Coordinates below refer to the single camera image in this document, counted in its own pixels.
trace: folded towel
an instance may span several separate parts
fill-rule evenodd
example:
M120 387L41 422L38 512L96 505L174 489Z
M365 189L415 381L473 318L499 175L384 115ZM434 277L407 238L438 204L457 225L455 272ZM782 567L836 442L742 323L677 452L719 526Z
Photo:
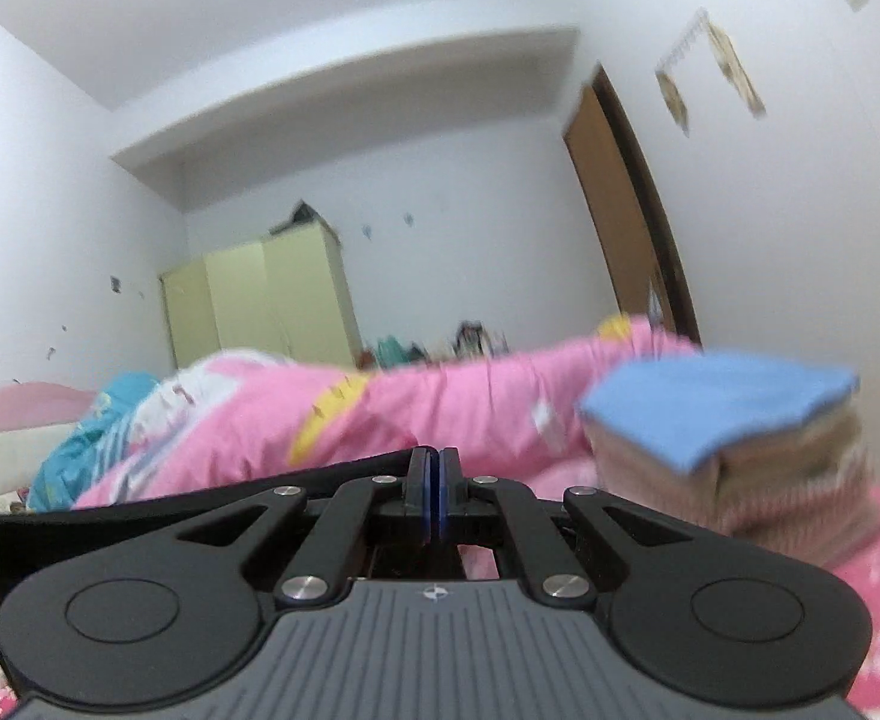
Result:
M790 557L832 565L880 527L869 498L872 465L849 402L775 440L728 447L688 476L597 422L585 429L610 493ZM769 473L738 480L754 467Z
M737 352L635 360L580 410L665 464L691 474L720 448L797 428L856 389L854 372Z

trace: yellow pattern on blanket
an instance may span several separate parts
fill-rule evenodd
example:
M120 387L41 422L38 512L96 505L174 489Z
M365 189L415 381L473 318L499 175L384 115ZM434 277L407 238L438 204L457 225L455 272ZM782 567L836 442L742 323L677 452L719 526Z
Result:
M604 341L629 341L633 335L630 314L616 314L604 319L600 327L596 328L596 333Z
M310 450L323 435L326 426L356 405L371 378L373 377L369 373L350 373L344 376L343 381L326 389L313 401L313 409L304 426L299 429L290 450L290 467L299 466L309 457Z

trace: blue cloth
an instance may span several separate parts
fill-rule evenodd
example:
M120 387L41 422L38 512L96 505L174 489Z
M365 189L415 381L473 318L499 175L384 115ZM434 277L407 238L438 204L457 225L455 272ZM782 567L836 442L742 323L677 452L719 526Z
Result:
M580 410L690 474L730 443L803 425L857 382L846 368L707 352L627 362L587 393Z
M69 509L123 457L136 407L157 386L149 373L124 373L104 389L70 437L43 461L26 505L35 512Z

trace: metal screw head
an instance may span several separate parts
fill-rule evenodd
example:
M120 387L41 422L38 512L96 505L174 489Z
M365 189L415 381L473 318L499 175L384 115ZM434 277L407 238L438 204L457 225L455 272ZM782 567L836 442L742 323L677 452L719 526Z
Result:
M294 601L313 601L326 593L328 589L328 584L320 579L320 577L309 575L291 577L280 586L283 595L287 598L292 598Z
M579 598L590 590L590 583L576 574L554 574L543 580L543 592L553 598Z

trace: white headboard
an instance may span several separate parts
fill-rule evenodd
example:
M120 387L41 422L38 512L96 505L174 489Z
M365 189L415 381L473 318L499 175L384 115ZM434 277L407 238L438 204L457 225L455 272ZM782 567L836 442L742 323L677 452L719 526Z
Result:
M0 433L0 495L28 487L40 464L74 427L70 423Z

